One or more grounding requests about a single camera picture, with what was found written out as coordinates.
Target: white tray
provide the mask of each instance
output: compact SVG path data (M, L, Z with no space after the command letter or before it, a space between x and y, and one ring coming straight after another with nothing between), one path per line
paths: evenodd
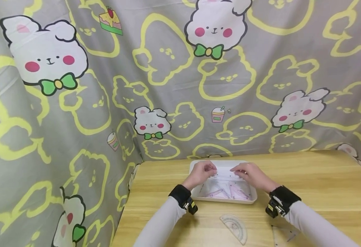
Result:
M189 174L197 162L199 161L191 162ZM234 166L246 161L211 162L217 167L217 174L191 190L194 200L240 204L253 204L257 200L256 189L230 171Z

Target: white sleeve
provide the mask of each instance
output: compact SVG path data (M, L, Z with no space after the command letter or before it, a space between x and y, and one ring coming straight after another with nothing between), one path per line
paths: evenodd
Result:
M302 201L293 203L284 218L299 229L315 246L359 246Z
M134 247L162 247L178 220L186 210L180 208L178 201L168 197L167 201L152 216L139 234Z

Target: wooden table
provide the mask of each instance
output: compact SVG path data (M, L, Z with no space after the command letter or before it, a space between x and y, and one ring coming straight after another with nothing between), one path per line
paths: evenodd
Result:
M221 158L255 162L272 179L286 185L303 202L361 246L361 167L341 151L276 153ZM190 160L149 161L136 174L112 247L132 246L139 233L185 179ZM186 214L168 239L167 246L242 246L219 220L223 214L238 216L248 231L245 246L274 246L271 225L285 226L264 212L269 197L258 192L253 205L197 202L198 212ZM302 234L288 246L311 246Z

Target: protractor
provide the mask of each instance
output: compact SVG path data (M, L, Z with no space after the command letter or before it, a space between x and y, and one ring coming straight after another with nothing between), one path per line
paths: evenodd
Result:
M246 227L243 222L234 215L222 215L220 220L225 224L225 226L232 232L232 234L238 239L238 241L245 245L246 240L248 239L248 234L246 233Z

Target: hand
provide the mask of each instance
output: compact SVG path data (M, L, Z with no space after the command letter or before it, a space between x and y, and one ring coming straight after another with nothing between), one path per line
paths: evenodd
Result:
M270 193L277 187L280 187L279 184L270 179L254 163L240 163L238 166L230 169L230 171L234 172L235 175L241 177L256 189L264 190L266 193Z
M193 170L181 185L191 191L216 173L217 168L211 161L199 161L194 164Z

